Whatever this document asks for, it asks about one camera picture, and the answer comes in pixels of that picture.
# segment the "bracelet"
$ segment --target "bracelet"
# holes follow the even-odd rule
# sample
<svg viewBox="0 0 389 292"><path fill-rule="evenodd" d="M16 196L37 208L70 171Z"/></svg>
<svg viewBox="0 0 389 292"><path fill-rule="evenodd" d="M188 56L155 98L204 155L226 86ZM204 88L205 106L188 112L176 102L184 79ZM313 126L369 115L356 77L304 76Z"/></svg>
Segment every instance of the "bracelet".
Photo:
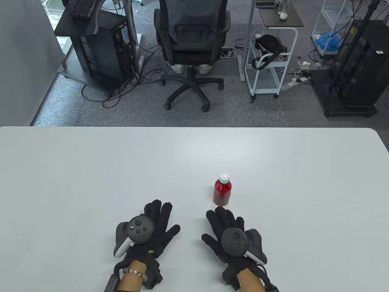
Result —
<svg viewBox="0 0 389 292"><path fill-rule="evenodd" d="M137 271L137 270L125 268L125 269L123 269L123 273L130 273L130 274L138 275L139 277L142 278L142 280L143 280L144 282L147 281L147 276L146 276L146 274L141 273L141 272L139 272L139 271Z"/></svg>

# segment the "black bag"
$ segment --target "black bag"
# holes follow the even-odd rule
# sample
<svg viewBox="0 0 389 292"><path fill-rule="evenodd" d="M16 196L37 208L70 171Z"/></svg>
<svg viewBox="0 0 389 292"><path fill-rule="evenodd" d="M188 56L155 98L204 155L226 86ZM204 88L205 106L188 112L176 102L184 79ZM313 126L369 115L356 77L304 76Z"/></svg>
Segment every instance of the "black bag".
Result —
<svg viewBox="0 0 389 292"><path fill-rule="evenodd" d="M265 64L263 64L259 68L256 67L255 61L259 61L261 59L261 57L257 57L251 62L251 66L257 70L262 70L263 68L265 68L271 62L273 62L275 60L275 58L277 58L278 55L280 55L281 53L288 52L287 47L284 47L279 42L279 40L272 35L264 35L264 36L260 37L259 39L256 39L255 40L255 48L262 52L262 56L266 55L268 53L273 53L270 57L266 57L263 59L263 61L265 61Z"/></svg>

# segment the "white controller grip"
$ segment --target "white controller grip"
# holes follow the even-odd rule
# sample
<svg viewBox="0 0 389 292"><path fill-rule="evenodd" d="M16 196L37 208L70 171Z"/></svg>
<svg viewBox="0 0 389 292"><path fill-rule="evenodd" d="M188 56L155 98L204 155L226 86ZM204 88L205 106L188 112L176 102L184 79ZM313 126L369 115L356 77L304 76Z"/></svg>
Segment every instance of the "white controller grip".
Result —
<svg viewBox="0 0 389 292"><path fill-rule="evenodd" d="M254 260L255 262L259 263L260 265L265 265L259 258L257 258L255 255L253 255L251 252L246 251L244 254L245 257L249 257L250 259Z"/></svg>
<svg viewBox="0 0 389 292"><path fill-rule="evenodd" d="M114 254L115 258L121 257L124 253L130 248L130 246L134 246L135 243L131 241L129 237L124 240L123 244L119 247L117 252Z"/></svg>

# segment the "red liquid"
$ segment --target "red liquid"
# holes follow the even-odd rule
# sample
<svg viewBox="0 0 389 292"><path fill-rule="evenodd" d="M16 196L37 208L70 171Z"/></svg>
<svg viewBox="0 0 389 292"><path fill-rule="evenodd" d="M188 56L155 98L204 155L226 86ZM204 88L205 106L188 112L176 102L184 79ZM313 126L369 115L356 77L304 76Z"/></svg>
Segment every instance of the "red liquid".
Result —
<svg viewBox="0 0 389 292"><path fill-rule="evenodd" d="M230 181L226 184L222 184L219 180L217 180L214 189L214 203L218 206L227 205L230 200L231 189L232 184Z"/></svg>

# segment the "keyboard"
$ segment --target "keyboard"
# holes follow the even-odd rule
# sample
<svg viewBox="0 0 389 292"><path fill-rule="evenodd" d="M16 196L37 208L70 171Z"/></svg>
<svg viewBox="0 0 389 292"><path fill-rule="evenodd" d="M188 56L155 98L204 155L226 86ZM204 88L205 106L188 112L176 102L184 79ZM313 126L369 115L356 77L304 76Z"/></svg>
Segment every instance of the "keyboard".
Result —
<svg viewBox="0 0 389 292"><path fill-rule="evenodd" d="M96 0L70 0L66 5L70 15L77 18L90 18Z"/></svg>

